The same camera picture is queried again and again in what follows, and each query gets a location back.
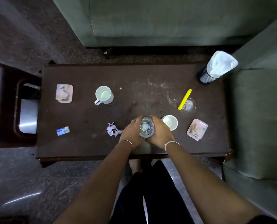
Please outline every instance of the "black pants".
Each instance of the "black pants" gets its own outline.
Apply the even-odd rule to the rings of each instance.
[[[143,195],[149,224],[194,223],[161,161],[133,175],[129,184],[122,189],[109,223],[147,223]]]

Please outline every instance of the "person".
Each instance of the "person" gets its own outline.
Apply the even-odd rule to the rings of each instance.
[[[227,186],[207,167],[175,142],[168,126],[156,116],[155,133],[148,142],[165,149],[176,166],[185,188],[205,224],[245,224],[262,221],[277,223]],[[118,144],[95,170],[72,204],[54,224],[81,223],[193,223],[173,180],[159,160],[141,171],[139,162],[130,160],[132,179],[124,187],[112,209],[128,156],[143,138],[139,136],[142,116],[124,129]]]

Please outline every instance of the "hand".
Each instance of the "hand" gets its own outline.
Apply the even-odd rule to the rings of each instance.
[[[136,119],[131,120],[130,124],[124,129],[120,137],[120,140],[129,140],[133,144],[133,148],[138,147],[144,140],[139,135],[142,118],[143,116],[139,116]]]
[[[148,138],[147,141],[156,145],[161,149],[165,149],[165,144],[174,141],[174,136],[170,128],[158,117],[149,116],[154,123],[154,135],[151,138]]]

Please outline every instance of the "small pink box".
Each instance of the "small pink box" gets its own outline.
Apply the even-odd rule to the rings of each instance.
[[[187,135],[198,141],[202,139],[207,128],[208,124],[204,123],[199,119],[194,119],[191,125],[189,126]]]

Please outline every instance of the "yellow clip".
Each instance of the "yellow clip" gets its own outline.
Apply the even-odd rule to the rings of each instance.
[[[191,94],[192,91],[193,91],[192,89],[189,89],[189,90],[186,92],[184,98],[182,99],[182,101],[181,101],[181,103],[180,103],[180,105],[179,105],[179,107],[178,107],[179,110],[182,110],[183,106],[185,105],[185,102],[186,102],[187,98],[189,97],[189,95]]]

